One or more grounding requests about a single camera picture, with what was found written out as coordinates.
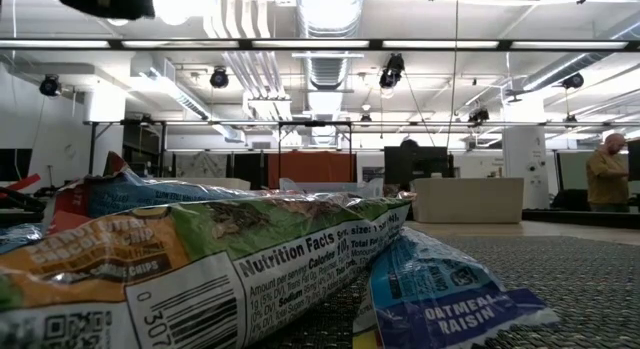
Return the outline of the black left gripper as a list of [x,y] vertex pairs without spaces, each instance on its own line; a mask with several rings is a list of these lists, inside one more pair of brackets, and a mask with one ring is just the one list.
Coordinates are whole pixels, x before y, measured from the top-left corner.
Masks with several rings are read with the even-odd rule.
[[59,0],[82,13],[105,19],[154,18],[153,0]]

